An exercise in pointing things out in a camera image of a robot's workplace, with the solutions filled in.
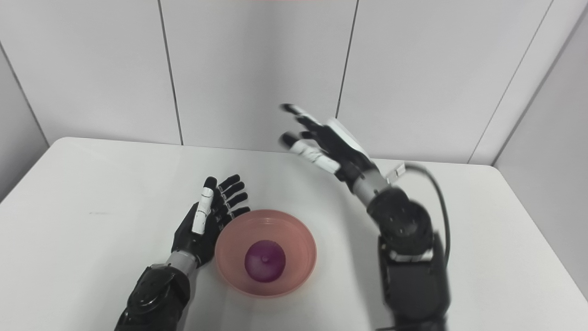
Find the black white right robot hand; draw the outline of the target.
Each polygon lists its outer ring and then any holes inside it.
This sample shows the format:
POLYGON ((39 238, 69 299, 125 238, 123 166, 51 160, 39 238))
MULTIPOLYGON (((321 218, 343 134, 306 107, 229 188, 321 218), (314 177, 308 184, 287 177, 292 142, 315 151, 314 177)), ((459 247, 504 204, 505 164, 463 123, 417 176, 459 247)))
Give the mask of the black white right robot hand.
POLYGON ((317 167, 336 176, 350 191, 357 180, 377 169, 365 151, 353 141, 336 121, 322 124, 292 103, 282 103, 281 110, 290 113, 305 130, 299 134, 286 132, 279 142, 288 150, 317 167))

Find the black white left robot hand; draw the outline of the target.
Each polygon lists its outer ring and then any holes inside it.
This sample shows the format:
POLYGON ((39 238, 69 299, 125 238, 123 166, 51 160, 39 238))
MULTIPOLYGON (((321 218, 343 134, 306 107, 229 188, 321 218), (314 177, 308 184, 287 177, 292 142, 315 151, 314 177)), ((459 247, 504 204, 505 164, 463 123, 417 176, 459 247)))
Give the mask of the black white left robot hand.
POLYGON ((221 231, 250 208, 237 207, 248 199, 245 184, 237 174, 218 183, 208 177, 200 191, 200 199, 192 205, 174 234, 172 253, 184 252, 195 258, 197 267, 210 262, 221 231))

